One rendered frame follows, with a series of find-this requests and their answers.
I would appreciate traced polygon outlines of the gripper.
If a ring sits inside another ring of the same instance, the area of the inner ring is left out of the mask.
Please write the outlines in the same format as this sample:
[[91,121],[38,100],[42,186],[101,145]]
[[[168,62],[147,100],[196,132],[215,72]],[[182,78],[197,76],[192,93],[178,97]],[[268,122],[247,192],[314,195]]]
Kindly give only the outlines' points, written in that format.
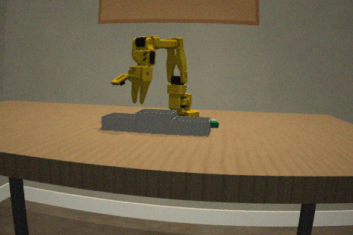
[[[113,85],[124,85],[125,80],[129,80],[132,82],[132,100],[133,103],[136,104],[138,92],[140,93],[139,102],[143,104],[145,101],[146,93],[148,91],[148,87],[150,82],[152,81],[152,71],[153,67],[142,66],[141,64],[137,64],[137,66],[131,66],[131,70],[129,70],[128,74],[121,74],[116,79],[112,80],[111,83]],[[131,75],[130,75],[131,74]],[[121,79],[123,77],[123,79]],[[136,79],[137,78],[137,79]],[[140,85],[140,90],[139,90]]]

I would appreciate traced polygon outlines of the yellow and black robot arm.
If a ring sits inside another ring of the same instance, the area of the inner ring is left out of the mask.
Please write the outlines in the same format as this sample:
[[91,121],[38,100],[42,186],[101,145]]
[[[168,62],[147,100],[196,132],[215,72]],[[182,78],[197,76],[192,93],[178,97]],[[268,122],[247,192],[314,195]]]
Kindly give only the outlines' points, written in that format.
[[[155,66],[155,49],[167,49],[167,81],[171,83],[167,84],[167,93],[169,93],[168,110],[177,110],[177,116],[180,114],[190,117],[199,116],[199,111],[190,110],[191,94],[186,93],[186,86],[184,85],[184,83],[187,83],[188,73],[183,49],[183,37],[175,38],[175,40],[163,40],[158,36],[135,38],[133,40],[132,58],[142,66]],[[174,76],[173,71],[176,65],[180,71],[180,77]]]

